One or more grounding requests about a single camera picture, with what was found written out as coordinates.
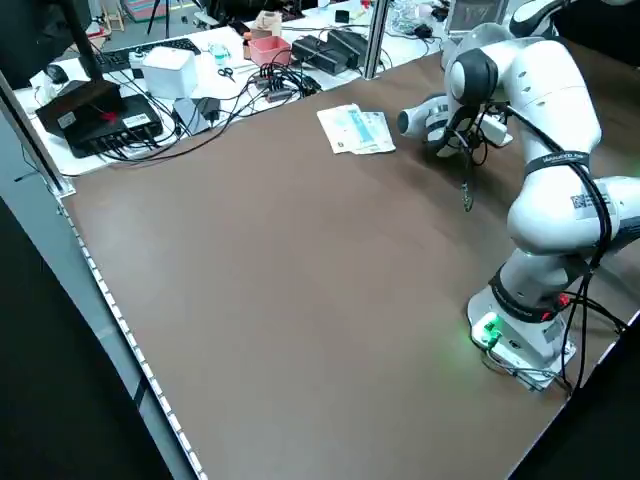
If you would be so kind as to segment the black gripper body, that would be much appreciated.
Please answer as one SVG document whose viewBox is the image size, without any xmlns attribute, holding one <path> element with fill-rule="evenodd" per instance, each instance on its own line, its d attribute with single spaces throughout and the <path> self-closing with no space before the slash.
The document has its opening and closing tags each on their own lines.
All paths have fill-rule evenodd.
<svg viewBox="0 0 640 480">
<path fill-rule="evenodd" d="M 476 150 L 481 145 L 481 132 L 471 118 L 451 117 L 446 127 L 446 146 L 454 150 Z"/>
</svg>

